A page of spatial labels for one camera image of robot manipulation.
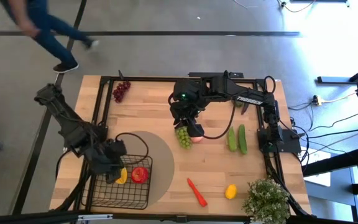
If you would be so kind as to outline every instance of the shoe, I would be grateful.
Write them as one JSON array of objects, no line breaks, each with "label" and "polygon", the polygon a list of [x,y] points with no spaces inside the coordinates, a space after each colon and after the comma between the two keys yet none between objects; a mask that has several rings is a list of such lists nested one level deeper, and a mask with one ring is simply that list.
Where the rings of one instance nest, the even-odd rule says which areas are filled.
[{"label": "shoe", "polygon": [[99,45],[98,40],[90,40],[89,42],[84,43],[85,50],[89,50],[89,51],[93,51],[94,49],[97,48],[98,45]]},{"label": "shoe", "polygon": [[70,65],[70,66],[60,63],[60,64],[54,66],[53,71],[55,71],[56,73],[66,73],[66,72],[77,69],[79,66],[80,65],[78,63],[75,63],[74,65]]}]

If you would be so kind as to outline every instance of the potted plant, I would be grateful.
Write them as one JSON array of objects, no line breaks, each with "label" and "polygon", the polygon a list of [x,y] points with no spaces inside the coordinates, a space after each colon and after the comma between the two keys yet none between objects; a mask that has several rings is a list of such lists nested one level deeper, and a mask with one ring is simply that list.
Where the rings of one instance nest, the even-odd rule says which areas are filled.
[{"label": "potted plant", "polygon": [[265,224],[284,224],[290,217],[287,201],[289,193],[272,179],[248,183],[248,198],[242,209],[252,215],[254,222]]}]

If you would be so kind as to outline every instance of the red tomato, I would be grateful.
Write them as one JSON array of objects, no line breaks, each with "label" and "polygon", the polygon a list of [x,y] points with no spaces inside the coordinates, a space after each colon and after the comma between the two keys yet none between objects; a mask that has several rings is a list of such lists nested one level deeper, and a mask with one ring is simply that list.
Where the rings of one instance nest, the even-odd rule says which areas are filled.
[{"label": "red tomato", "polygon": [[137,184],[143,184],[149,178],[149,172],[145,167],[136,167],[132,170],[131,179]]}]

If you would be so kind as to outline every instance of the gray floor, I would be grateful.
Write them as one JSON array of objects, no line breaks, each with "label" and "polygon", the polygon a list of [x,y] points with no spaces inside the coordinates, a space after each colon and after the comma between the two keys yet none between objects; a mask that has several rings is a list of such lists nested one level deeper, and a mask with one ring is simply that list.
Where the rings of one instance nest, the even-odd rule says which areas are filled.
[{"label": "gray floor", "polygon": [[[97,52],[86,54],[75,43],[80,69],[65,75],[62,83],[67,102],[74,106],[83,75],[185,76],[188,72],[244,72],[246,77],[271,75],[285,85],[288,105],[310,101],[313,95],[330,100],[346,95],[354,86],[316,85],[320,75],[351,76],[358,72],[358,3],[315,4],[310,10],[280,12],[276,0],[92,0],[88,1],[83,30],[262,30],[302,31],[304,37],[98,37]],[[50,11],[73,23],[80,0],[50,0]],[[305,4],[292,4],[298,9]],[[0,7],[0,30],[15,30]],[[59,37],[63,44],[67,38]],[[0,215],[10,212],[44,109],[33,101],[35,92],[54,82],[51,67],[57,60],[26,37],[0,37]],[[314,125],[358,113],[356,97],[314,108]],[[297,125],[306,111],[291,112]],[[358,117],[337,124],[330,131],[358,128]],[[52,120],[24,212],[48,209],[54,185],[55,163],[62,153],[58,124]],[[328,144],[335,138],[319,139]],[[333,146],[351,151],[358,137]],[[335,203],[310,198],[313,213],[322,218],[351,220],[348,210]],[[324,212],[321,208],[335,208]]]}]

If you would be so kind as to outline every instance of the person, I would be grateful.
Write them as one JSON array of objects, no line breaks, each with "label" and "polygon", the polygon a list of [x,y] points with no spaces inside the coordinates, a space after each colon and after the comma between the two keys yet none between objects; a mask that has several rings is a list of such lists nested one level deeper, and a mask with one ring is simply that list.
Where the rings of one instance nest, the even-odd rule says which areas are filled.
[{"label": "person", "polygon": [[53,68],[53,71],[57,73],[66,73],[77,69],[78,62],[73,54],[57,41],[51,30],[82,41],[87,50],[91,50],[99,44],[98,40],[87,37],[61,19],[50,15],[48,0],[0,0],[0,3],[25,35],[60,59],[61,63]]}]

